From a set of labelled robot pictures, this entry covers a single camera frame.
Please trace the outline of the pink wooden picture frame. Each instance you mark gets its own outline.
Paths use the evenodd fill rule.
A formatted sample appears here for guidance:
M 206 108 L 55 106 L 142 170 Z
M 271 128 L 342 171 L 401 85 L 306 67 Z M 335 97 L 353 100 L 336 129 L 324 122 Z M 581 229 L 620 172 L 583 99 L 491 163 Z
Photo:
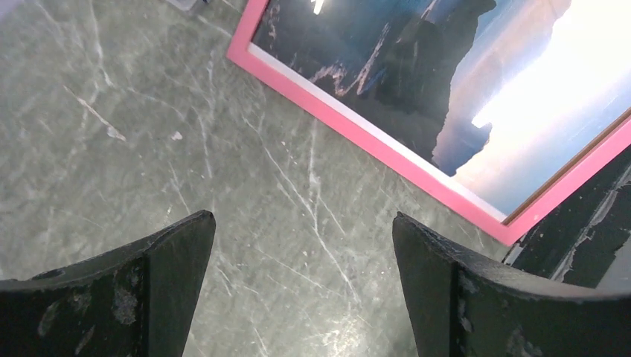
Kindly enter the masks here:
M 448 184 L 446 176 L 410 149 L 345 106 L 333 105 L 332 97 L 308 80 L 291 78 L 282 71 L 283 64 L 252 44 L 266 6 L 264 0 L 247 2 L 227 58 L 504 245 L 514 244 L 630 145 L 630 112 L 625 111 L 590 143 L 586 153 L 569 161 L 559 178 L 547 184 L 516 217 L 503 222 L 491 208 Z

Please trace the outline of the seascape photo print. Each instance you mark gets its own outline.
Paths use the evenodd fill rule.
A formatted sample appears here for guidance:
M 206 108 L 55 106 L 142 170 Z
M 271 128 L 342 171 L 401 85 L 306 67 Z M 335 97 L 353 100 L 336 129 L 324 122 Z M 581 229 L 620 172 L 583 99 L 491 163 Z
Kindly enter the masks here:
M 500 222 L 630 108 L 628 1 L 269 1 L 252 44 Z

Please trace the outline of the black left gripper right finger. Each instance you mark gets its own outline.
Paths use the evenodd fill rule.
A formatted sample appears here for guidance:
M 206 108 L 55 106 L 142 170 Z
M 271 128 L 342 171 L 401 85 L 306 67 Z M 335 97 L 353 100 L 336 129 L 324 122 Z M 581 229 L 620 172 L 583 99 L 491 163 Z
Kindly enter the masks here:
M 404 213 L 394 253 L 420 356 L 628 356 L 630 295 L 520 271 Z

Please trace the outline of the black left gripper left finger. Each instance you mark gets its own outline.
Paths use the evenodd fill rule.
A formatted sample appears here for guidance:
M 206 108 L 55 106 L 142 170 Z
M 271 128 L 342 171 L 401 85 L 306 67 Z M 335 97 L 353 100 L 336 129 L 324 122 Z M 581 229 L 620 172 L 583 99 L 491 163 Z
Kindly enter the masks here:
M 181 356 L 208 267 L 200 210 L 120 248 L 1 282 L 3 356 Z

